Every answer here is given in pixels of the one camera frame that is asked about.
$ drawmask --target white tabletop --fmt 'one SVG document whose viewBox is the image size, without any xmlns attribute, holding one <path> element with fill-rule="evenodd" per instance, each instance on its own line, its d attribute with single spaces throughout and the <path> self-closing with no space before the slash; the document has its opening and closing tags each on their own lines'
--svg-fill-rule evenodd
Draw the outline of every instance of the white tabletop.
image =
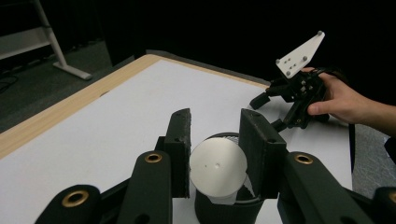
<svg viewBox="0 0 396 224">
<path fill-rule="evenodd" d="M 178 63 L 158 61 L 0 160 L 3 223 L 34 223 L 52 198 L 76 184 L 102 192 L 129 178 L 136 158 L 165 136 L 172 113 L 191 109 L 191 150 L 215 133 L 239 130 L 241 108 L 263 88 Z M 283 119 L 291 104 L 280 97 L 258 111 Z M 280 133 L 289 151 L 319 158 L 352 189 L 348 127 L 334 118 Z M 198 223 L 195 189 L 173 200 L 173 223 Z M 276 200 L 264 202 L 257 223 L 281 223 Z"/>
</svg>

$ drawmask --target table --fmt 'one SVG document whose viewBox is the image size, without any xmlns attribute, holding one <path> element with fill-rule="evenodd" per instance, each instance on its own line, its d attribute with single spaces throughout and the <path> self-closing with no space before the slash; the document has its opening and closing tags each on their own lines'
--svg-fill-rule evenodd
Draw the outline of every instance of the table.
<svg viewBox="0 0 396 224">
<path fill-rule="evenodd" d="M 0 134 L 0 217 L 34 223 L 50 200 L 76 184 L 101 192 L 129 178 L 135 159 L 165 136 L 173 112 L 191 109 L 191 150 L 215 133 L 238 132 L 241 108 L 266 86 L 156 55 L 145 55 Z M 290 104 L 280 97 L 260 108 L 270 121 Z M 352 189 L 345 123 L 313 121 L 280 133 L 289 151 L 315 155 Z M 198 223 L 189 199 L 173 200 L 174 223 Z M 267 200 L 257 223 L 280 223 Z"/>
</svg>

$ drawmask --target dark background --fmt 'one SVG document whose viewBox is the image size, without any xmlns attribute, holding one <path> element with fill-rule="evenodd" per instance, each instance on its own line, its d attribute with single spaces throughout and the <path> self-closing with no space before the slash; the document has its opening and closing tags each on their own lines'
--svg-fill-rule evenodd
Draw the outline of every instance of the dark background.
<svg viewBox="0 0 396 224">
<path fill-rule="evenodd" d="M 29 1 L 0 3 L 1 35 L 39 25 Z M 326 37 L 309 65 L 337 66 L 356 91 L 396 105 L 392 92 L 396 20 L 385 1 L 41 0 L 41 4 L 63 51 L 103 38 L 113 65 L 132 55 L 139 57 L 146 49 L 159 49 L 265 80 L 280 76 L 277 58 L 321 30 Z M 46 54 L 51 54 L 48 47 L 2 60 L 0 67 Z"/>
</svg>

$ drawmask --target gray carpet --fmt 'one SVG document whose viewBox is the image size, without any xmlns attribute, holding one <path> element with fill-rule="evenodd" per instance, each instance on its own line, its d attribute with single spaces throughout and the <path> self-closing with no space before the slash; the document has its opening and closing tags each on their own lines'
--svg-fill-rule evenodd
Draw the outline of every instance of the gray carpet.
<svg viewBox="0 0 396 224">
<path fill-rule="evenodd" d="M 237 74 L 233 71 L 219 69 L 206 64 L 178 58 L 166 52 L 152 51 L 197 65 L 267 83 L 255 77 Z M 112 67 L 103 41 L 66 52 L 64 57 L 70 66 L 93 75 L 91 80 L 82 80 L 54 66 L 54 56 L 44 62 L 33 63 L 26 68 L 15 69 L 9 74 L 19 80 L 3 93 L 0 93 L 0 133 L 29 119 L 45 108 L 56 104 L 91 85 L 93 82 L 110 74 L 115 69 L 131 62 L 133 58 Z M 353 172 L 353 189 L 359 194 L 373 198 L 375 189 L 396 186 L 396 165 L 388 157 L 383 145 L 386 136 L 371 128 L 356 125 L 356 160 Z"/>
</svg>

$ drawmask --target white round lid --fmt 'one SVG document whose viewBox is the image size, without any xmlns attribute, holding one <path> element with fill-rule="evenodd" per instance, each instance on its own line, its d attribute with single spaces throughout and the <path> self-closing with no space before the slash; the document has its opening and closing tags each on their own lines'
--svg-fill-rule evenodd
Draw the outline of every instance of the white round lid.
<svg viewBox="0 0 396 224">
<path fill-rule="evenodd" d="M 232 140 L 215 137 L 200 143 L 190 156 L 192 184 L 204 195 L 225 198 L 244 184 L 248 168 L 244 151 Z"/>
</svg>

